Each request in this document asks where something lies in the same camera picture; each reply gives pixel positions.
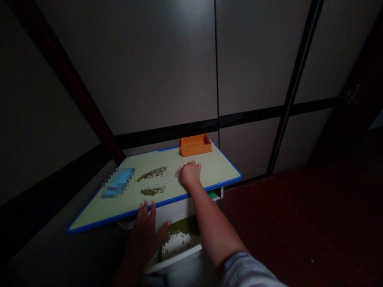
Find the orange plastic container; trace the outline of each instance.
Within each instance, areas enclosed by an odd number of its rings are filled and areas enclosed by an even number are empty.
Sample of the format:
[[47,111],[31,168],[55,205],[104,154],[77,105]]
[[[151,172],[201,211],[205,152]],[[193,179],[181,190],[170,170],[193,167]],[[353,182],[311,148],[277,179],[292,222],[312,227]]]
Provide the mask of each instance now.
[[211,142],[206,134],[181,139],[181,155],[191,156],[211,152]]

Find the striped sleeve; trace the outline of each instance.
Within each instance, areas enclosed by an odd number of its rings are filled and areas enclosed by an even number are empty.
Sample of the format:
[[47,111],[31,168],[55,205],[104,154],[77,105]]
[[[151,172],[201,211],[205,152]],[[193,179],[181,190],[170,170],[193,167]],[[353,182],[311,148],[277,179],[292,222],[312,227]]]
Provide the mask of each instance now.
[[230,257],[223,266],[221,287],[286,287],[247,252]]

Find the table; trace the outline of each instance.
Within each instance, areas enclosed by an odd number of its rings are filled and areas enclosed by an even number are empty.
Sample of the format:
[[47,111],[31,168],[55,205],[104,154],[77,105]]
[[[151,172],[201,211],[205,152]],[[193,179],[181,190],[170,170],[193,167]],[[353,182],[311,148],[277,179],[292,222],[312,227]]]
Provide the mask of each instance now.
[[[127,157],[74,220],[67,232],[77,234],[134,216],[138,212],[140,203],[144,200],[148,201],[150,208],[152,200],[156,202],[157,207],[161,207],[187,199],[190,195],[174,175],[177,169],[193,160],[202,165],[200,181],[205,190],[221,188],[222,198],[223,187],[240,181],[242,175],[217,146],[213,142],[211,143],[212,152],[189,157],[181,156],[179,146]],[[143,174],[165,166],[167,169],[163,176],[137,181]],[[102,195],[105,194],[108,187],[113,185],[119,171],[132,170],[132,168],[134,168],[134,175],[129,180],[123,194],[115,198],[103,198]],[[154,196],[145,196],[141,193],[147,188],[158,187],[164,187],[164,192]]]

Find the hand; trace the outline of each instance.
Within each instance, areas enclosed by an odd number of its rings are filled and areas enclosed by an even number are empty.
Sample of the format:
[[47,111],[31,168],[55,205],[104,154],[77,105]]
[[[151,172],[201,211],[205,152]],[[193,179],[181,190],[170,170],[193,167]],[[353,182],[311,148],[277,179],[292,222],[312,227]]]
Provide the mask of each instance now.
[[201,184],[199,181],[199,175],[201,173],[201,164],[195,164],[195,161],[185,164],[182,168],[180,180],[181,183],[190,190],[191,187]]
[[140,204],[136,224],[130,232],[124,259],[113,279],[112,286],[134,285],[146,264],[155,255],[171,222],[168,221],[156,234],[156,203],[152,201],[152,210],[148,216],[148,202]]

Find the red floor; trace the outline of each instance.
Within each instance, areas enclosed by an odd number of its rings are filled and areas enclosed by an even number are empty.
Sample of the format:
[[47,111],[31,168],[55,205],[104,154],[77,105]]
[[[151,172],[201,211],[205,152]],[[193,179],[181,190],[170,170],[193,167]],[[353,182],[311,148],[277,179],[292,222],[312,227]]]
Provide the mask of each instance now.
[[383,286],[383,130],[352,156],[225,193],[251,254],[294,286]]

